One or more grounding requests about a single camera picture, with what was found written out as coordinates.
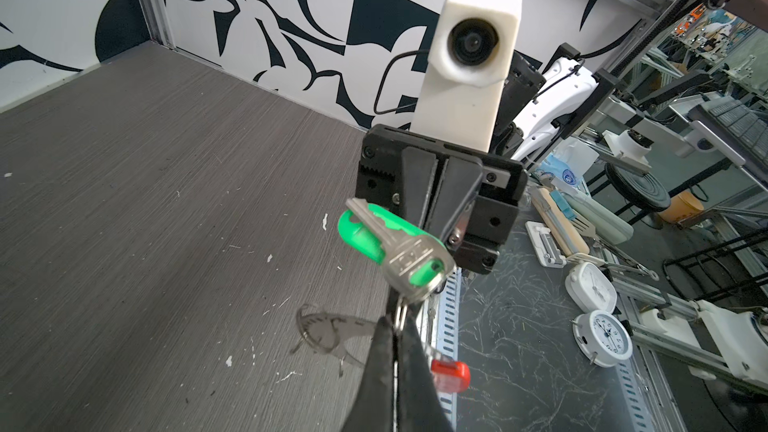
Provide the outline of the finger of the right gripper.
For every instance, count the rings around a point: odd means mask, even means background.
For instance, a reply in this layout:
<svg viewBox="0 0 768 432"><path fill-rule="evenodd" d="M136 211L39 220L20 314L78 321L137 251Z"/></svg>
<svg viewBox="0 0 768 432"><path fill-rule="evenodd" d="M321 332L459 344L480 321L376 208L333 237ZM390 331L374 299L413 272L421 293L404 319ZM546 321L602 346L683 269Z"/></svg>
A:
<svg viewBox="0 0 768 432"><path fill-rule="evenodd" d="M428 232L448 243L461 215L478 194L482 162L474 157L451 156L443 164L430 212Z"/></svg>
<svg viewBox="0 0 768 432"><path fill-rule="evenodd" d="M425 228L437 175L438 158L435 154L406 147L400 159L400 213L411 224Z"/></svg>

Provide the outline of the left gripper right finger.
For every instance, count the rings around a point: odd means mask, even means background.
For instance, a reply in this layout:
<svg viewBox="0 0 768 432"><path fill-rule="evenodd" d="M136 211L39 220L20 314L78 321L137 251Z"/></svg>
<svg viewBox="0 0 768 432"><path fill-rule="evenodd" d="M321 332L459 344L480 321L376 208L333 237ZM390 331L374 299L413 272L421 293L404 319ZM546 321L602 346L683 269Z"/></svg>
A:
<svg viewBox="0 0 768 432"><path fill-rule="evenodd" d="M452 431L440 405L427 356L407 308L394 314L396 427L398 431Z"/></svg>

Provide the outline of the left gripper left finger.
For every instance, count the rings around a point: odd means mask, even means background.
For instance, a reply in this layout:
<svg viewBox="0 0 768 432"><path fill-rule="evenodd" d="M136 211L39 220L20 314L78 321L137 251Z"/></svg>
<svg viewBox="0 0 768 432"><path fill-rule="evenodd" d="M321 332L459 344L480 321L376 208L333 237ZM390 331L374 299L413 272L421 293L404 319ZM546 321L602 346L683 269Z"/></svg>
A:
<svg viewBox="0 0 768 432"><path fill-rule="evenodd" d="M374 331L355 401L342 431L386 431L394 424L395 340L389 316Z"/></svg>

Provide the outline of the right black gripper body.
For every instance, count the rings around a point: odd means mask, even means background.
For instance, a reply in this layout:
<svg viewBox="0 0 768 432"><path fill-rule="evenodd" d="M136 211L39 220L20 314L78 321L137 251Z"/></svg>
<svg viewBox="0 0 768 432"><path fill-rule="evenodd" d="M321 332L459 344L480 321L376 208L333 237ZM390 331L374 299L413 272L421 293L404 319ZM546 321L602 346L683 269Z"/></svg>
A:
<svg viewBox="0 0 768 432"><path fill-rule="evenodd" d="M431 152L438 158L429 212L444 161L448 157L474 157L482 162L482 182L477 197L467 205L450 241L444 245L458 267L478 274L491 273L498 261L499 250L506 243L518 216L519 201L527 184L522 164L409 131L377 125L362 140L355 196L401 217L400 159L406 147Z"/></svg>

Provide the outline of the red key tag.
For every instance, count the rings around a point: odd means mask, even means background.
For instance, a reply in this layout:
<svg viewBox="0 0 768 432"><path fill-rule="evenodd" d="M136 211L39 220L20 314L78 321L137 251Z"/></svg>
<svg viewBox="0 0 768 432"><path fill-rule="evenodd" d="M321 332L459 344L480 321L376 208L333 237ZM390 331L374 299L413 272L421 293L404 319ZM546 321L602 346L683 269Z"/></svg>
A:
<svg viewBox="0 0 768 432"><path fill-rule="evenodd" d="M471 371L463 362L435 358L431 362L430 370L435 388L440 393L461 393L470 386Z"/></svg>

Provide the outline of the green key tag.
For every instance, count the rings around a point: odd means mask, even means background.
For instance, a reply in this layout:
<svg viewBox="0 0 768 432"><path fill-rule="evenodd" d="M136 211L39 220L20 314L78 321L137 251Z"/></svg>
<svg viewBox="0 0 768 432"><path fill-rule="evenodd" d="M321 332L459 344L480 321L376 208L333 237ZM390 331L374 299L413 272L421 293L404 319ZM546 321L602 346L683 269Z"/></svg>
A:
<svg viewBox="0 0 768 432"><path fill-rule="evenodd" d="M420 303L456 271L436 237L387 209L349 198L337 223L341 239L373 261L385 281L408 304Z"/></svg>

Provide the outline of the white plastic holder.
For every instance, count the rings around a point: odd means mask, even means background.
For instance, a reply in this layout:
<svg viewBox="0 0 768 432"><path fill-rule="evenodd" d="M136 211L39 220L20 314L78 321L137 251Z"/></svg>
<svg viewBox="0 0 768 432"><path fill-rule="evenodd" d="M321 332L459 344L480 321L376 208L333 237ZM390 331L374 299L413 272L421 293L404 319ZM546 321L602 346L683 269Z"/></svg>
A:
<svg viewBox="0 0 768 432"><path fill-rule="evenodd" d="M551 230L543 223L527 221L525 229L534 248L535 255L542 267L563 269L567 263L554 240Z"/></svg>

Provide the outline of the white alarm clock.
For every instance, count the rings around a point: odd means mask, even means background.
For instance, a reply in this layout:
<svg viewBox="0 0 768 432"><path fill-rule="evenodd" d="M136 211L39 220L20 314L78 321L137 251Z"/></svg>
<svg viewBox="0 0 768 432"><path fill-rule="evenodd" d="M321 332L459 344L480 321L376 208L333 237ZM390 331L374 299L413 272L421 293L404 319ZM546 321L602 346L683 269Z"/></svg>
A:
<svg viewBox="0 0 768 432"><path fill-rule="evenodd" d="M574 266L566 277L565 287L582 312L613 313L616 308L618 294L615 287L592 263L581 262Z"/></svg>
<svg viewBox="0 0 768 432"><path fill-rule="evenodd" d="M595 310L578 315L571 324L579 350L592 365L611 368L631 358L631 336L614 315Z"/></svg>

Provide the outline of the black round stool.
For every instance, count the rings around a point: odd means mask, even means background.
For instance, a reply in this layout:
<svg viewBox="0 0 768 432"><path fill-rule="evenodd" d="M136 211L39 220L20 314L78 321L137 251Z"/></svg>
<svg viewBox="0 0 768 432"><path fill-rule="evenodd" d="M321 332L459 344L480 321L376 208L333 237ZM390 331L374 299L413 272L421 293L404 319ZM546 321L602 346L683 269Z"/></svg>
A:
<svg viewBox="0 0 768 432"><path fill-rule="evenodd" d="M630 206L643 212L663 212L671 204L667 190L650 173L639 175L613 164L606 164L603 172L609 183Z"/></svg>

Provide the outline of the wooden handled tool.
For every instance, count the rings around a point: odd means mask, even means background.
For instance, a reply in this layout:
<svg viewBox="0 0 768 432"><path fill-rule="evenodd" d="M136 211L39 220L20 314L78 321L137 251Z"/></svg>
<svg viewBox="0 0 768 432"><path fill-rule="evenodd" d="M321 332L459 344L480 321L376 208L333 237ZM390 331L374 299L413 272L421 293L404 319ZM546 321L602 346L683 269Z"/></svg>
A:
<svg viewBox="0 0 768 432"><path fill-rule="evenodd" d="M530 189L530 196L534 208L566 257L578 253L589 254L590 248L586 241L558 208L546 188L534 186Z"/></svg>

